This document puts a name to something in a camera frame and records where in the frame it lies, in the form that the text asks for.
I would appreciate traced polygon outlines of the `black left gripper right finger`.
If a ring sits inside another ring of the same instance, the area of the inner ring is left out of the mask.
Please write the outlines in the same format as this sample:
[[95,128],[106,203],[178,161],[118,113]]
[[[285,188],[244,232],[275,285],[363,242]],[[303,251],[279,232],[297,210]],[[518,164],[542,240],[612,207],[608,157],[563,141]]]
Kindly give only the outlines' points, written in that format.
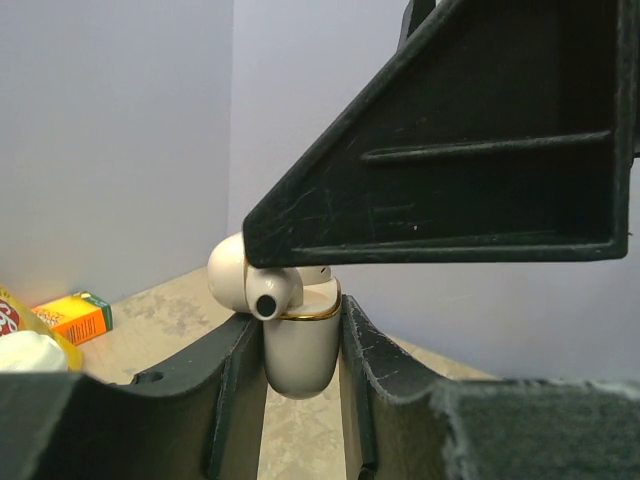
[[339,384],[350,479],[635,479],[635,382],[451,380],[351,296]]

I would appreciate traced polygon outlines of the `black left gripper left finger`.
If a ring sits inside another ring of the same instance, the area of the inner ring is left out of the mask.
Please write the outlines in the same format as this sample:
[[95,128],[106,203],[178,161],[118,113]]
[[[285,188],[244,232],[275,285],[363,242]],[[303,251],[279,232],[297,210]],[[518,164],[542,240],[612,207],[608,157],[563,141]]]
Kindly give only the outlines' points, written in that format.
[[1,378],[5,479],[253,479],[267,382],[262,328],[235,314],[131,383]]

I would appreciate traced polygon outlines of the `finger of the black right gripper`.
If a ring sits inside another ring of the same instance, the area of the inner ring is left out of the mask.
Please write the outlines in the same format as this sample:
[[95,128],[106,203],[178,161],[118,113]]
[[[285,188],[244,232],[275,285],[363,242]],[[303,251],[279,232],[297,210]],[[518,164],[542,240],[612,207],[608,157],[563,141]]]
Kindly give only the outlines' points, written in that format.
[[440,1],[242,224],[251,265],[628,251],[635,1]]
[[436,0],[410,0],[403,12],[397,49],[400,50],[436,7]]

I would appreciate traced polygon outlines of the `beige earbud case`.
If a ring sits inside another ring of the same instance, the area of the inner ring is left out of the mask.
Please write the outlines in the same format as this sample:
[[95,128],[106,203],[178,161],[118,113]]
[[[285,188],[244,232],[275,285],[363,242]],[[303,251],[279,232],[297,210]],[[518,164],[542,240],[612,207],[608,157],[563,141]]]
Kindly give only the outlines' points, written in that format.
[[319,395],[334,375],[339,353],[340,281],[332,273],[327,283],[303,286],[301,306],[288,309],[277,319],[262,321],[250,313],[246,300],[249,266],[255,267],[245,253],[242,234],[229,236],[214,247],[207,262],[213,298],[262,324],[265,372],[273,390],[291,399]]

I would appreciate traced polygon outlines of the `white stem earbud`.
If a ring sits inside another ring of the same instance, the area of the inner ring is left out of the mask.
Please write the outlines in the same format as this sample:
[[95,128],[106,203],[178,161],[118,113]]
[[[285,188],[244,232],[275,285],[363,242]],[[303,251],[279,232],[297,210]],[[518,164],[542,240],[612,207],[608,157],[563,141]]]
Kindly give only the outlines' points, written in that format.
[[296,268],[249,266],[245,286],[249,311],[258,320],[277,319],[304,301],[303,281]]
[[297,267],[297,271],[304,287],[324,284],[333,278],[331,267],[328,265]]

